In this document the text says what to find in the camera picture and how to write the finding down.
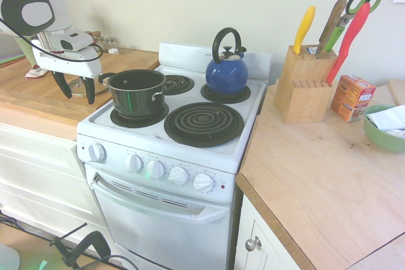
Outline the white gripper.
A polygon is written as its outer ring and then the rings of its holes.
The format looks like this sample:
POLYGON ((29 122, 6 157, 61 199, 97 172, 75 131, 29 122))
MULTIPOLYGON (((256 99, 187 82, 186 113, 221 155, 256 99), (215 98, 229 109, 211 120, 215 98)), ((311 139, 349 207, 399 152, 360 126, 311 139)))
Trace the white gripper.
POLYGON ((94 103, 96 90, 93 78, 102 73, 102 67, 99 59, 94 60, 98 54, 93 47, 88 46, 79 51, 65 51, 63 54, 56 55, 59 59, 34 47, 32 50, 37 64, 42 69, 56 71, 52 72, 52 76, 68 99, 72 97, 72 91, 65 80, 64 73, 82 77, 87 101, 89 104, 94 103))

